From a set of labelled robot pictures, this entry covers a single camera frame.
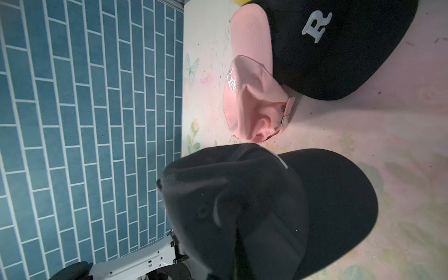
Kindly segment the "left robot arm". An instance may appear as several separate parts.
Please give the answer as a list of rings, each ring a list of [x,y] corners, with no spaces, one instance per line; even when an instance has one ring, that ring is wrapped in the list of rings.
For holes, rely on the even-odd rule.
[[[63,268],[52,280],[192,280],[189,257],[180,253],[173,232],[119,259],[97,264],[77,262]]]

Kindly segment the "black cap front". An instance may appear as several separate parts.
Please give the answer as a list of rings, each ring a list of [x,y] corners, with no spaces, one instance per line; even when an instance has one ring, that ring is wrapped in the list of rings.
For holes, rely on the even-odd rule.
[[[210,280],[301,280],[362,242],[378,218],[364,172],[325,149],[202,149],[157,188],[184,252]]]

